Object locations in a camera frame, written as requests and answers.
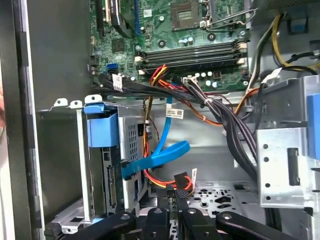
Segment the chip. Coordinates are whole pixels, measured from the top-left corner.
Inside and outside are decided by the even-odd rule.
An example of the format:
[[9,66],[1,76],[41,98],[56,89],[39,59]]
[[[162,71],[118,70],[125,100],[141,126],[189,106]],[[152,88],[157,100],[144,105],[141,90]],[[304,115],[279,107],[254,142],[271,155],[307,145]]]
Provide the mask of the chip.
[[199,4],[197,1],[171,4],[172,30],[199,27]]
[[112,53],[123,53],[125,51],[125,39],[117,38],[112,39]]

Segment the white label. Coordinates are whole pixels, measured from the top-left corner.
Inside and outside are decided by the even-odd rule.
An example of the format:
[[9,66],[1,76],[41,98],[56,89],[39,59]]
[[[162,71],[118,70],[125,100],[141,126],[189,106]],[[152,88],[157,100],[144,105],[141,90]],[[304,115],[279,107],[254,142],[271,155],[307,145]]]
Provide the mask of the white label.
[[192,181],[192,184],[193,184],[193,188],[196,187],[197,170],[198,170],[198,168],[192,169],[191,181]]
[[184,119],[184,110],[176,108],[167,108],[165,116],[174,119]]
[[122,77],[112,74],[113,89],[122,92]]
[[152,9],[143,10],[143,17],[144,18],[152,17]]
[[282,70],[282,67],[279,67],[279,68],[273,70],[272,73],[270,73],[268,76],[265,77],[265,79],[263,79],[261,84],[265,84],[268,80],[276,78],[279,75],[279,73],[281,72],[281,70]]

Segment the expansion slot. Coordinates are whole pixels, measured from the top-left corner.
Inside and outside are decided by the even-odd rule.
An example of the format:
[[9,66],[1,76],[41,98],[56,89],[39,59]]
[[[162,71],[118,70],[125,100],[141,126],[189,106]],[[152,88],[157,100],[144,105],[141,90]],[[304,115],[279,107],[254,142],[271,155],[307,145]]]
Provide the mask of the expansion slot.
[[239,50],[237,41],[209,46],[189,47],[146,53],[139,70],[154,71],[166,64],[172,71],[206,69],[237,65],[246,53]]
[[95,0],[96,30],[99,32],[100,37],[102,37],[105,34],[104,12],[102,8],[102,1]]

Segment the blue clip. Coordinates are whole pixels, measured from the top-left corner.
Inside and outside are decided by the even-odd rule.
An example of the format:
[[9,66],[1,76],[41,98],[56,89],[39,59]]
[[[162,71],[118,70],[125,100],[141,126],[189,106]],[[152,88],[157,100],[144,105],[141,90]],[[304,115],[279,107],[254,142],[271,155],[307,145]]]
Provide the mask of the blue clip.
[[306,97],[309,157],[320,160],[320,94]]

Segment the pcie slot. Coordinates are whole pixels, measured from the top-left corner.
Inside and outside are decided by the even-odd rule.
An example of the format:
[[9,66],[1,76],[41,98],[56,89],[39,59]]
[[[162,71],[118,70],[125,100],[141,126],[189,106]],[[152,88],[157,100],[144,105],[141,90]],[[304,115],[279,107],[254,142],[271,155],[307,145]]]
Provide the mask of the pcie slot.
[[104,12],[102,10],[102,1],[95,0],[95,15],[96,15],[96,30],[99,32],[100,37],[105,33],[104,30]]

